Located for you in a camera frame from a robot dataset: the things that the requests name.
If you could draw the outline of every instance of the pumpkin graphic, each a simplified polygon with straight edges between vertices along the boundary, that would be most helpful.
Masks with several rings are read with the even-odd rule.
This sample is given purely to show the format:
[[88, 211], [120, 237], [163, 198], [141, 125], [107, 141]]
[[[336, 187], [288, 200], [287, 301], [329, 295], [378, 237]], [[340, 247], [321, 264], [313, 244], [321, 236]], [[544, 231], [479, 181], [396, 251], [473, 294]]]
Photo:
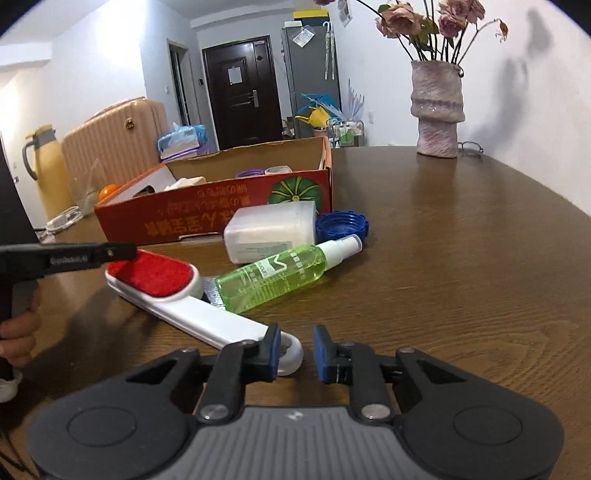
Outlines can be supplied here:
[[322, 210], [320, 186], [304, 177], [287, 177], [273, 185], [267, 203], [299, 202], [311, 200], [316, 203], [316, 212]]

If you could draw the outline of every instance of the blue gripper pad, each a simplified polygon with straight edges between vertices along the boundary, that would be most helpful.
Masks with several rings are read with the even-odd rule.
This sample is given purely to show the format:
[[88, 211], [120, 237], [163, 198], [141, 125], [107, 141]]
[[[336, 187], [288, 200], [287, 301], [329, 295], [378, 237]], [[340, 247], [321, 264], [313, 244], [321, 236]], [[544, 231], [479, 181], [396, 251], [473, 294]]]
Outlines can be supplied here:
[[275, 330], [275, 335], [273, 336], [270, 357], [271, 362], [269, 366], [273, 369], [271, 376], [275, 380], [277, 378], [277, 371], [279, 370], [279, 358], [281, 357], [281, 329], [279, 328]]
[[314, 363], [318, 370], [318, 378], [320, 382], [327, 383], [329, 381], [328, 365], [326, 364], [326, 347], [320, 334], [318, 326], [314, 327]]

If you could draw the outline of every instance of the paper sign on door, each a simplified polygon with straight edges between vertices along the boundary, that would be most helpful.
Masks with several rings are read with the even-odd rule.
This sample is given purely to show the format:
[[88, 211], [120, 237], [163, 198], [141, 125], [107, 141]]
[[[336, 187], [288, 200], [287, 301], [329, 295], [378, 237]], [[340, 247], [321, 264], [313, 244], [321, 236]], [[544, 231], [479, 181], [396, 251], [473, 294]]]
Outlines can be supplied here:
[[242, 69], [240, 67], [228, 69], [228, 77], [230, 78], [230, 85], [242, 83]]

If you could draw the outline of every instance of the orange cardboard box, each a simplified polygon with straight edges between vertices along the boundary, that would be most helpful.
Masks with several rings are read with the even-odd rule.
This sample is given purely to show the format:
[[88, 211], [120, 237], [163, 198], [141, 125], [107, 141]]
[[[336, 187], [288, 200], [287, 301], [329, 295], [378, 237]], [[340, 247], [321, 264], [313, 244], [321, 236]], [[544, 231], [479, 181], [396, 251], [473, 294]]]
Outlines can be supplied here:
[[[95, 206], [111, 242], [137, 245], [223, 233], [241, 207], [314, 200], [319, 214], [332, 210], [332, 164], [325, 137], [239, 147], [162, 163]], [[291, 173], [236, 178], [240, 172], [288, 165]], [[165, 192], [180, 178], [206, 184]], [[140, 192], [154, 192], [137, 196]]]

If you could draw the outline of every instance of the wood grain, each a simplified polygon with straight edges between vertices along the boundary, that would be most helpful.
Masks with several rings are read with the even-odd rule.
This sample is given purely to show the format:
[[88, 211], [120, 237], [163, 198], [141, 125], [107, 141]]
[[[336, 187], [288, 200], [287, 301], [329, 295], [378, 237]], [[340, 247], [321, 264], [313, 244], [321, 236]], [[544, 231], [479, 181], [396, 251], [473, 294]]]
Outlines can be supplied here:
[[[415, 346], [550, 406], [566, 430], [552, 478], [589, 478], [591, 219], [490, 158], [436, 160], [405, 147], [334, 154], [335, 208], [371, 223], [365, 250], [319, 283], [248, 312], [306, 350], [303, 367], [248, 388], [252, 404], [345, 403], [317, 382], [312, 326], [393, 354]], [[103, 239], [95, 219], [63, 241]], [[229, 271], [222, 243], [155, 245], [204, 275]], [[37, 356], [0, 424], [20, 451], [42, 405], [174, 349], [213, 349], [117, 298], [101, 271], [42, 282]]]

